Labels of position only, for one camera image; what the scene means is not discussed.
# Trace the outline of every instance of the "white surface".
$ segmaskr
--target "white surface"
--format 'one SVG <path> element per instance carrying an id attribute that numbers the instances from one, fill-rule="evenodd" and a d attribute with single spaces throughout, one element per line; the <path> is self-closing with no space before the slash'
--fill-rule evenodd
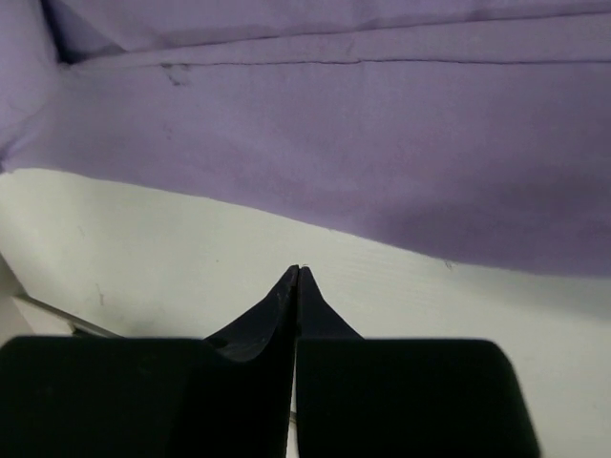
<path id="1" fill-rule="evenodd" d="M 0 177 L 27 291 L 123 335 L 205 336 L 291 263 L 365 336 L 483 337 L 514 362 L 547 457 L 611 455 L 611 281 L 447 265 L 255 210 L 50 171 Z"/>
<path id="2" fill-rule="evenodd" d="M 14 305 L 26 320 L 33 334 L 43 336 L 72 336 L 73 329 L 68 322 L 57 318 L 51 312 L 31 305 L 19 298 L 13 299 Z"/>

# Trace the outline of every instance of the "white table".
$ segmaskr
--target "white table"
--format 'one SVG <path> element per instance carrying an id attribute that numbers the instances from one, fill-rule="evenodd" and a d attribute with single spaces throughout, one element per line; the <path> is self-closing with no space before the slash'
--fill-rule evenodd
<path id="1" fill-rule="evenodd" d="M 514 363 L 552 458 L 611 455 L 611 280 L 447 264 L 206 198 L 22 170 L 0 251 L 28 293 L 126 336 L 204 337 L 294 263 L 367 337 L 481 337 Z"/>

